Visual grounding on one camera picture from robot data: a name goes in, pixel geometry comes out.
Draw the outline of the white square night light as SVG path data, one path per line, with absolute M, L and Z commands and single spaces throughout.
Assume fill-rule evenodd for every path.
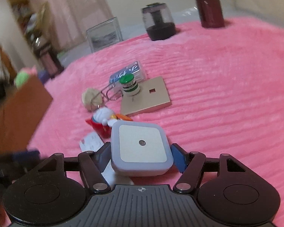
M 119 120 L 111 129 L 111 166 L 123 176 L 166 173 L 174 163 L 168 138 L 157 124 Z

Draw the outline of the blue clear plastic box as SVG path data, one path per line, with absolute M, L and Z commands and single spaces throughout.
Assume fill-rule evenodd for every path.
M 127 75 L 133 74 L 137 82 L 143 82 L 147 79 L 147 74 L 139 61 L 135 61 L 126 67 L 123 67 L 121 70 L 113 73 L 109 78 L 109 84 L 116 84 L 119 80 Z

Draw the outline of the dark red cylindrical container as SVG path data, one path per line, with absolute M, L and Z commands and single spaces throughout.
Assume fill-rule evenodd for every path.
M 203 28 L 223 28 L 225 20 L 220 0 L 195 0 Z

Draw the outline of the beige round wooden object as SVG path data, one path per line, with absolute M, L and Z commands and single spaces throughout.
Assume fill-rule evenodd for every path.
M 81 96 L 84 107 L 93 112 L 102 106 L 102 95 L 98 89 L 87 88 Z

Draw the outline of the brown jacket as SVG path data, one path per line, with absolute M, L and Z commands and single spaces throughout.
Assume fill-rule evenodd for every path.
M 12 66 L 11 60 L 0 45 L 0 82 L 13 85 L 16 75 L 17 73 Z

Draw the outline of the gold TP-LINK panel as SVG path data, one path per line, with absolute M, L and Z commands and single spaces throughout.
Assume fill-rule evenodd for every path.
M 134 96 L 123 96 L 120 112 L 126 116 L 150 113 L 172 104 L 162 76 L 139 83 L 140 91 Z

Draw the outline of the red white cat figurine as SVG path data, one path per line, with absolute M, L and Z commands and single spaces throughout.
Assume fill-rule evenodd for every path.
M 112 126 L 119 120 L 132 121 L 128 116 L 115 113 L 107 107 L 97 109 L 90 119 L 85 122 L 90 125 L 93 130 L 104 139 L 110 138 Z

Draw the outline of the pink curtain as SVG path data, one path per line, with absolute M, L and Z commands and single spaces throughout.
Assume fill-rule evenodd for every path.
M 29 0 L 38 11 L 48 3 L 51 14 L 47 37 L 58 51 L 86 40 L 86 31 L 113 17 L 107 0 Z

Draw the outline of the white remote control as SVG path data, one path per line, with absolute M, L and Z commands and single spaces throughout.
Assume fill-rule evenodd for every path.
M 97 152 L 102 147 L 102 145 L 104 145 L 104 142 L 96 132 L 89 133 L 79 142 L 79 146 L 82 152 L 85 151 Z M 102 172 L 102 175 L 111 187 L 114 186 L 115 184 L 134 185 L 134 183 L 129 177 L 118 175 L 115 173 L 115 171 L 111 166 L 111 161 L 109 161 L 105 170 Z

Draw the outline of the green capped white bottle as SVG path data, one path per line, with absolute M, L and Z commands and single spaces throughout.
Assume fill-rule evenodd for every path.
M 139 93 L 140 87 L 132 73 L 125 74 L 119 79 L 122 86 L 122 92 L 125 96 L 134 96 Z

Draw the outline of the framed picture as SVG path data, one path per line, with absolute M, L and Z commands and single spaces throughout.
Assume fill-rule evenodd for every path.
M 92 53 L 123 41 L 117 17 L 91 27 L 86 35 Z

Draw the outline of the metal wire clip holder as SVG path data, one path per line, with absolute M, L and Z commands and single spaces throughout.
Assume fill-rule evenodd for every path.
M 117 101 L 123 96 L 122 90 L 117 84 L 109 84 L 99 91 L 102 95 L 103 100 L 103 104 L 101 107 L 104 107 L 110 101 Z

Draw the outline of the wooden bookshelf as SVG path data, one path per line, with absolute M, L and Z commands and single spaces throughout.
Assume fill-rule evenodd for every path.
M 51 12 L 48 2 L 34 10 L 29 0 L 9 0 L 13 15 L 26 42 L 38 59 L 48 58 L 52 48 L 48 39 Z

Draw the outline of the green pink plush toy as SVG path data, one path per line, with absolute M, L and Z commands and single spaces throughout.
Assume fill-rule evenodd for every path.
M 33 66 L 32 68 L 30 67 L 24 67 L 22 68 L 16 75 L 14 79 L 14 85 L 16 88 L 20 88 L 23 84 L 25 84 L 28 79 L 35 75 L 37 76 L 37 68 L 36 66 Z

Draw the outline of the pink fluffy blanket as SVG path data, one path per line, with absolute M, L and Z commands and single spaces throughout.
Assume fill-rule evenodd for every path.
M 30 142 L 45 159 L 3 196 L 12 226 L 284 226 L 284 29 L 251 18 L 179 28 L 86 56 L 46 84 L 54 100 Z M 107 193 L 83 185 L 79 142 L 92 128 L 81 94 L 136 60 L 162 76 L 172 104 L 130 117 L 160 126 L 170 148 L 205 154 L 194 193 L 173 191 L 174 163 Z

